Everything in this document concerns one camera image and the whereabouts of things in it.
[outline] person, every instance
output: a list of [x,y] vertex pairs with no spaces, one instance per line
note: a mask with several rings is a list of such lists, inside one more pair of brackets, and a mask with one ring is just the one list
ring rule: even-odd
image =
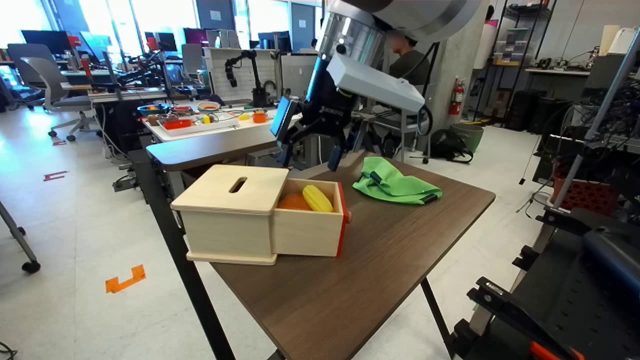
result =
[[390,33],[391,50],[400,55],[389,67],[389,75],[394,78],[405,78],[411,85],[424,85],[429,72],[429,60],[424,61],[409,75],[405,76],[424,57],[420,51],[414,49],[418,41],[405,35],[402,31]]

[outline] chair wheel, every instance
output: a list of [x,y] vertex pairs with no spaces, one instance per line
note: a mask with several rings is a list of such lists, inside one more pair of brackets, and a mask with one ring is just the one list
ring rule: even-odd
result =
[[33,274],[38,272],[38,270],[40,269],[40,263],[37,261],[27,261],[26,263],[22,264],[22,269],[29,274]]

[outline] green cloth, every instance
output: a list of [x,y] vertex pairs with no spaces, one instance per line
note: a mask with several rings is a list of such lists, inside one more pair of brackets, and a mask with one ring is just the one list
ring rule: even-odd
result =
[[442,196],[442,190],[415,176],[404,176],[385,158],[364,159],[362,177],[353,188],[378,200],[424,205]]

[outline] red fire extinguisher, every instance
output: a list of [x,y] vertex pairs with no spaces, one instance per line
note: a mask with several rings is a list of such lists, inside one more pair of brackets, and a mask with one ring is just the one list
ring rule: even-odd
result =
[[453,93],[451,94],[451,105],[449,106],[449,115],[460,115],[460,108],[462,107],[462,99],[465,95],[465,82],[458,81],[453,86]]

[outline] black backpack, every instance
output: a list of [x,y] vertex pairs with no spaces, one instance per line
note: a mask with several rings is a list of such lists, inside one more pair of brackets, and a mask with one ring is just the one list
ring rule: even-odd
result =
[[[459,156],[469,155],[469,159],[457,160]],[[443,129],[431,135],[431,157],[442,158],[455,163],[470,163],[474,159],[465,141],[453,130]]]

